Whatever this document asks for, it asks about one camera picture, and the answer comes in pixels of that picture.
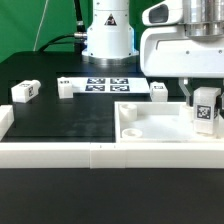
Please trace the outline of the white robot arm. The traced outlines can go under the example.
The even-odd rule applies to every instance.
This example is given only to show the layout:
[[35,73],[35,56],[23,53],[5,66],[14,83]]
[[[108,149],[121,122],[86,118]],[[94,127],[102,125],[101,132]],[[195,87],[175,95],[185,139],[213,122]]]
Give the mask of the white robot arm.
[[142,13],[147,27],[134,47],[129,0],[93,0],[82,58],[123,64],[140,58],[148,77],[224,79],[224,0],[163,0]]

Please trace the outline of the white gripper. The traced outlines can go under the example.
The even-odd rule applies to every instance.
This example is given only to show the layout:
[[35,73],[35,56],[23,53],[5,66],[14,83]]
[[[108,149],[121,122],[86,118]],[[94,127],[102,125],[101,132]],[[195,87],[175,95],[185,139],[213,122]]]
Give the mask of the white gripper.
[[188,38],[183,26],[148,28],[140,41],[140,67],[148,77],[178,77],[192,106],[189,78],[224,78],[224,35]]

